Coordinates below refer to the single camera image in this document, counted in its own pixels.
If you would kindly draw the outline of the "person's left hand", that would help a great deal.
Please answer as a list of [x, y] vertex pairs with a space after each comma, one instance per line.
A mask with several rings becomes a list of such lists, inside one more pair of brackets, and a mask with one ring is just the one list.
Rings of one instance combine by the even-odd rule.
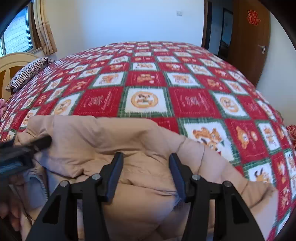
[[14, 186], [1, 181], [1, 218], [8, 217], [14, 231], [21, 229], [21, 202]]

